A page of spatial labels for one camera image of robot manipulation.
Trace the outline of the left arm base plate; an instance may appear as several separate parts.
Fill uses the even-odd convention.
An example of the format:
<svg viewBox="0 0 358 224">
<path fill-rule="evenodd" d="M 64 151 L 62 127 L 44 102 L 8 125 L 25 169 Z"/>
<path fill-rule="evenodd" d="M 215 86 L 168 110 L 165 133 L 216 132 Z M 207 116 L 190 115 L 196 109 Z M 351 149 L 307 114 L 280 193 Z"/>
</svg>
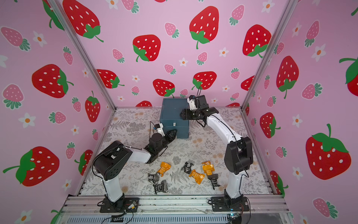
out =
<svg viewBox="0 0 358 224">
<path fill-rule="evenodd" d="M 125 211 L 136 213 L 138 206 L 139 198 L 137 197 L 121 197 L 116 202 L 105 197 L 100 206 L 100 213 L 122 213 Z"/>
</svg>

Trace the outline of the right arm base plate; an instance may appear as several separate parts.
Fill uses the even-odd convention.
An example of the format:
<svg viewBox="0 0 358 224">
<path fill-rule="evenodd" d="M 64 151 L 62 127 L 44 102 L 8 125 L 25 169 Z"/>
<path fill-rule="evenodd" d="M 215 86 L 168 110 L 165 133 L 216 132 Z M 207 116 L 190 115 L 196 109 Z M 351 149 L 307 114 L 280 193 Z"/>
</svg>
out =
<svg viewBox="0 0 358 224">
<path fill-rule="evenodd" d="M 247 212 L 250 211 L 248 198 L 240 196 L 235 199 L 231 199 L 228 196 L 223 197 L 211 197 L 208 200 L 208 204 L 212 206 L 214 212 Z"/>
</svg>

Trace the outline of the teal drawer cabinet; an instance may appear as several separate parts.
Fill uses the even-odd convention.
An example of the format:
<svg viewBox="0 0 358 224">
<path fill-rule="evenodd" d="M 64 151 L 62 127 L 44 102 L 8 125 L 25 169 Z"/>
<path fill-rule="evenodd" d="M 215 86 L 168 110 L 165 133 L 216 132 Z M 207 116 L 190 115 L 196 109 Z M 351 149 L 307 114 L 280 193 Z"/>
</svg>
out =
<svg viewBox="0 0 358 224">
<path fill-rule="evenodd" d="M 188 107 L 187 99 L 184 98 L 163 99 L 159 121 L 163 125 L 164 133 L 176 129 L 176 138 L 189 138 L 189 120 L 183 120 L 180 116 L 183 109 Z"/>
</svg>

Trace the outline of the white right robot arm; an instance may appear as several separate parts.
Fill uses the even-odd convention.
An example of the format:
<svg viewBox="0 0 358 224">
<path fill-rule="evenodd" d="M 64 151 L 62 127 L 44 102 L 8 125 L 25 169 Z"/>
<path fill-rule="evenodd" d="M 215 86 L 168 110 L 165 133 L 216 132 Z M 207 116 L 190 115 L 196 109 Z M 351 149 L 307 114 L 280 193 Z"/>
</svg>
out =
<svg viewBox="0 0 358 224">
<path fill-rule="evenodd" d="M 242 198 L 241 181 L 243 177 L 248 178 L 251 164 L 253 163 L 252 141 L 249 137 L 242 137 L 235 132 L 222 118 L 219 111 L 210 107 L 204 95 L 191 95 L 187 102 L 188 109 L 183 109 L 180 117 L 183 120 L 202 120 L 203 127 L 211 127 L 224 142 L 226 152 L 224 163 L 229 170 L 228 185 L 225 196 L 231 200 Z"/>
</svg>

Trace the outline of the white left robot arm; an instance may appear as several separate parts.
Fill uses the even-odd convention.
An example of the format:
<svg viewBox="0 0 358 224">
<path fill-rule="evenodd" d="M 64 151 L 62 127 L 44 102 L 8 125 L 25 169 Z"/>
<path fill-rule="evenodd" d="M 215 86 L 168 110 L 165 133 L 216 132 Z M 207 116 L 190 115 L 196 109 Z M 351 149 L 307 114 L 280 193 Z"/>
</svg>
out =
<svg viewBox="0 0 358 224">
<path fill-rule="evenodd" d="M 164 135 L 154 133 L 148 145 L 143 149 L 125 146 L 120 141 L 114 141 L 98 154 L 93 161 L 93 166 L 102 178 L 109 201 L 116 203 L 124 197 L 118 175 L 126 163 L 133 161 L 150 164 L 154 162 L 159 157 L 159 153 L 175 140 L 176 135 L 176 129 L 167 131 Z"/>
</svg>

